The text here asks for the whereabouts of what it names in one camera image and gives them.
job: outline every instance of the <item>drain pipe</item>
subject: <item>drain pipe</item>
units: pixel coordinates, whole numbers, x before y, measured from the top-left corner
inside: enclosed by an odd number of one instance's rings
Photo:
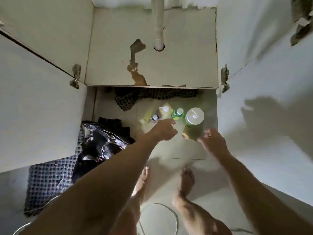
[[[155,21],[156,40],[154,49],[156,51],[162,51],[165,48],[163,41],[164,2],[165,0],[151,0],[152,15]]]

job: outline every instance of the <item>white bottle cap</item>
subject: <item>white bottle cap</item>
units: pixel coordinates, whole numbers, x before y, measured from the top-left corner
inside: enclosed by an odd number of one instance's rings
[[[161,106],[160,109],[163,109],[164,112],[168,112],[170,108],[168,106]]]
[[[197,107],[191,108],[186,114],[186,119],[191,124],[200,124],[204,120],[204,112]]]
[[[182,108],[177,109],[177,114],[182,115],[184,113],[184,110]]]

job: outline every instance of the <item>black plastic bag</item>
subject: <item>black plastic bag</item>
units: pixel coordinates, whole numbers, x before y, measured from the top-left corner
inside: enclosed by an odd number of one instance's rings
[[[135,142],[129,136],[129,128],[124,128],[119,119],[99,118],[98,122],[83,121],[82,127],[85,130],[85,137],[73,170],[73,183]]]

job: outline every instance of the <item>metal hinge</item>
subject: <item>metal hinge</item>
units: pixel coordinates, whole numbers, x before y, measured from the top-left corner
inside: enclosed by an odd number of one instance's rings
[[[72,67],[72,71],[73,71],[73,74],[74,74],[74,80],[70,81],[69,82],[69,85],[76,88],[76,89],[79,89],[79,85],[78,85],[78,80],[80,79],[80,71],[81,71],[81,66],[79,64],[75,64],[73,67]]]
[[[227,68],[227,64],[225,64],[225,67],[221,69],[221,82],[222,82],[222,85],[224,86],[222,93],[229,90],[229,85],[227,84],[228,75],[229,75],[229,70]]]

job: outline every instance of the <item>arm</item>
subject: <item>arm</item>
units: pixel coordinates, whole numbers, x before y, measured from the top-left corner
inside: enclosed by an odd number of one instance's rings
[[[199,139],[225,169],[239,203],[257,234],[313,234],[313,226],[267,190],[227,149],[216,129]]]
[[[174,123],[159,121],[139,141],[84,175],[21,234],[108,234],[154,147],[177,134]]]

